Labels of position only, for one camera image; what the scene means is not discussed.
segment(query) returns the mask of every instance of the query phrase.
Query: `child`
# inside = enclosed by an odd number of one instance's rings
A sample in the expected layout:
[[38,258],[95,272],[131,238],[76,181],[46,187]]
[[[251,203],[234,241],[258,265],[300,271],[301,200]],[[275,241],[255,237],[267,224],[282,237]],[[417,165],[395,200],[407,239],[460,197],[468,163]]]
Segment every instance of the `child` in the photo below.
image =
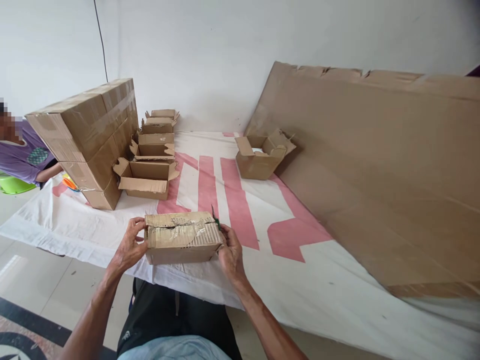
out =
[[15,121],[0,102],[0,171],[41,189],[62,170],[28,121]]

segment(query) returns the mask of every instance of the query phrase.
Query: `white wall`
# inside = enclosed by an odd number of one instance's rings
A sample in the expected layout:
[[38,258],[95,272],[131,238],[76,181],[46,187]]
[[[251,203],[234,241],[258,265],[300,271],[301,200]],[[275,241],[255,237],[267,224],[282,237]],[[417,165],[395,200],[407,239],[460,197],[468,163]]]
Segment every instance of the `white wall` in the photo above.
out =
[[90,0],[2,1],[0,98],[14,116],[105,83]]
[[[110,79],[180,130],[242,131],[275,60],[465,75],[480,64],[467,0],[97,0]],[[92,0],[2,3],[0,97],[17,114],[105,81]]]

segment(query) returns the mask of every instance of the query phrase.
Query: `white tarp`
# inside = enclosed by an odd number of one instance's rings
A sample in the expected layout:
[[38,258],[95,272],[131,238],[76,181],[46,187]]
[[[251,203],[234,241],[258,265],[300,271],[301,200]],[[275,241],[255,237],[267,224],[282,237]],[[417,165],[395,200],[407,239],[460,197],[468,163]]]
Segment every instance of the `white tarp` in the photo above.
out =
[[[391,296],[276,177],[240,179],[232,133],[179,132],[175,150],[181,174],[170,183],[167,201],[124,192],[115,211],[96,210],[58,175],[0,227],[0,235],[106,267],[130,218],[213,206],[237,231],[248,279],[280,322],[394,359],[478,355],[478,332]],[[241,308],[216,258],[162,266],[143,258],[128,273]]]

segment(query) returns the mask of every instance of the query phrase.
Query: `light blue shirt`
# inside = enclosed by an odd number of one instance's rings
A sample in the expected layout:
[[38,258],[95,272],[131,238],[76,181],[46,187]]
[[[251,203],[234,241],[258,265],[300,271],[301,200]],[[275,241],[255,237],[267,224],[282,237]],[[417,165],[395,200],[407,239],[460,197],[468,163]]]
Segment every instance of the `light blue shirt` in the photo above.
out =
[[124,352],[118,360],[231,360],[213,342],[197,335],[159,337]]

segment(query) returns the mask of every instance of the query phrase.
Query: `purple shirt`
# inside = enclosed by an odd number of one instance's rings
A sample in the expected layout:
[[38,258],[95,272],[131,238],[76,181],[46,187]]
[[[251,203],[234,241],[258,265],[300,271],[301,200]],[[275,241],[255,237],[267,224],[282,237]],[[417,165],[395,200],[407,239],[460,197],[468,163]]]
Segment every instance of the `purple shirt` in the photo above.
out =
[[40,186],[35,181],[49,162],[55,157],[45,146],[28,121],[17,121],[18,130],[25,145],[9,141],[0,141],[0,171],[23,180],[29,184]]

